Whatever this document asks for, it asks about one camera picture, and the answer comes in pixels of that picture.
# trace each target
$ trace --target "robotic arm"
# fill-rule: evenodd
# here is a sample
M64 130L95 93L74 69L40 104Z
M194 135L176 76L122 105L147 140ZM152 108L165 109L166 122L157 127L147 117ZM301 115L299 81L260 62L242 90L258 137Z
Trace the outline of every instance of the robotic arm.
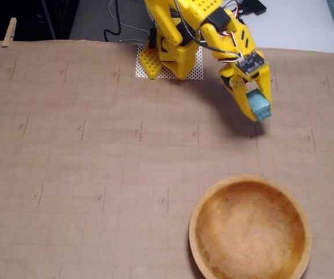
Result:
M196 51L202 35L204 47L226 65L220 70L226 89L241 111L251 120L271 115L270 69L246 25L222 0L145 0L157 23L156 47L149 41L140 54L140 63L150 78L156 78L161 66L185 79L196 63ZM172 17L171 9L178 12ZM255 81L259 89L247 92L246 83Z

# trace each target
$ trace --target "white table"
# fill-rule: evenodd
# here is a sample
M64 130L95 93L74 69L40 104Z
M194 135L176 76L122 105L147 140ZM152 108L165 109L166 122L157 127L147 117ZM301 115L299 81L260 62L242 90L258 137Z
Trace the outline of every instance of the white table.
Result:
M326 0L261 0L267 11L243 16L258 47L334 52L334 21Z

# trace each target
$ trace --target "clothespin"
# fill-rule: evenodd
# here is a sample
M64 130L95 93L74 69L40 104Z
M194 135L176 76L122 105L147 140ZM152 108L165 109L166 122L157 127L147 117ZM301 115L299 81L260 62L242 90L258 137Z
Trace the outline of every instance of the clothespin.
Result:
M15 36L16 31L16 25L17 25L17 19L15 17L10 19L8 29L5 34L5 38L2 43L3 48L9 47L9 43L13 41L13 37Z

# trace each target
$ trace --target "cable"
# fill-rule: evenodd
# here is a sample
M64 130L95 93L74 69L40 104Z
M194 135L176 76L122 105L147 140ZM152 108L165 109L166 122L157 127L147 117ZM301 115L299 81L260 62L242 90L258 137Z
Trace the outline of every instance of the cable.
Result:
M235 18L237 19L239 16L239 9L240 9L240 4L238 0L230 0L228 1L222 8L225 9L227 5L229 5L231 2L236 3L236 12L235 12Z
M143 42L143 44L139 44L139 45L146 45L146 41L145 40L139 40L139 39L126 39L126 40L120 40L119 42Z
M118 0L115 0L115 11L116 11L116 21L118 22L118 32L113 32L111 30L105 29L103 31L103 36L105 37L105 41L108 42L109 40L107 39L106 32L109 32L110 34L113 34L115 36L120 35L121 33L121 24L120 24L120 16L119 16L119 5L118 5Z
M145 30L145 29L142 29L142 28L137 28L137 27L134 27L134 26L132 26L132 25L125 24L125 23L121 22L119 19L117 19L116 17L114 17L113 14L111 13L111 8L110 8L110 7L111 7L111 4L113 3L113 1L114 1L114 0L110 0L109 6L107 7L107 9L109 10L109 15L110 15L114 20L119 21L120 24L123 25L123 26L132 28L132 29L137 30L137 31L144 32L144 33L146 33L148 36L150 36L150 33L148 32L148 30Z
M232 51L223 51L223 50L218 49L218 48L215 48L215 47L213 47L213 46L209 46L209 45L204 45L204 44L202 44L202 43L201 43L201 42L200 42L194 35L192 35L192 34L190 33L190 30L189 30L189 28L187 27L186 22L185 22L185 19L184 19L183 15L182 15L181 8L179 7L178 0L174 0L174 3L175 3L175 5L176 5L177 11L178 11L179 16L180 16L180 18L181 18L181 22L182 22L182 24L184 25L186 32L189 34L189 36L191 37L191 39L193 39L198 45L201 45L201 46L204 47L204 48L208 48L208 49L210 49L211 51L217 51L217 52L221 52L221 53L226 53L226 54L235 55L237 58L240 57L239 54L236 53L236 52L232 52Z

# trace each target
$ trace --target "blue block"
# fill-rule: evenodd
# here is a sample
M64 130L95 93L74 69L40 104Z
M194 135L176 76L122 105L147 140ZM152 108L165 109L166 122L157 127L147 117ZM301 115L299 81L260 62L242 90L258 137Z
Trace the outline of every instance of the blue block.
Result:
M262 95L260 90L255 89L248 92L247 99L258 121L262 121L271 116L271 104L264 95Z

